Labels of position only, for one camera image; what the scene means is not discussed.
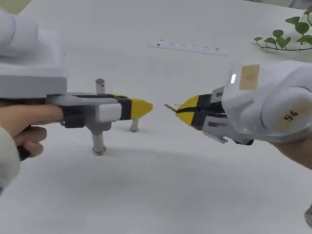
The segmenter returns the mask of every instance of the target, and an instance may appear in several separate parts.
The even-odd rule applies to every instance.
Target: white power strip
[[[219,48],[213,46],[199,46],[196,44],[177,43],[173,41],[155,40],[148,43],[149,47],[168,49],[168,50],[180,50],[186,52],[207,54],[207,55],[220,55],[229,56],[229,54]]]

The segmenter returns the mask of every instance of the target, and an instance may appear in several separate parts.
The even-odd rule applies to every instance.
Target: black handle
[[[25,132],[25,131],[28,131],[28,130],[30,130],[31,129],[31,125],[29,125],[27,128],[25,128],[24,130],[23,130],[23,132]],[[18,152],[19,152],[19,159],[21,160],[21,161],[24,161],[25,159],[27,159],[29,156],[30,156],[30,152],[28,151],[28,150],[26,150],[25,148],[24,148],[24,146],[18,146]]]

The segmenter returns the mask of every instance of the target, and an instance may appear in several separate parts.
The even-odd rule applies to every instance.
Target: label sticker
[[[288,132],[298,121],[308,117],[312,112],[312,102],[304,99],[285,112],[279,121],[278,130]]]
[[[257,90],[260,64],[242,66],[239,90]]]

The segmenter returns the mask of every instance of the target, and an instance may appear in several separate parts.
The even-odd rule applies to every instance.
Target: printed number
[[[288,122],[293,121],[293,117],[296,117],[298,115],[297,112],[290,111],[289,114],[284,116],[284,119],[287,120]]]

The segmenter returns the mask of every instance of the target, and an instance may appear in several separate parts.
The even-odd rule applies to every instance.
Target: metal stand leg
[[[106,153],[106,146],[103,141],[103,134],[94,135],[92,134],[93,148],[92,152],[96,156],[101,156]]]
[[[132,125],[130,128],[130,131],[133,133],[137,133],[138,132],[138,118],[135,118],[132,120]]]
[[[97,94],[105,94],[105,80],[96,80]],[[92,152],[94,155],[101,156],[106,153],[106,146],[104,145],[103,133],[93,134],[92,133],[93,148]]]

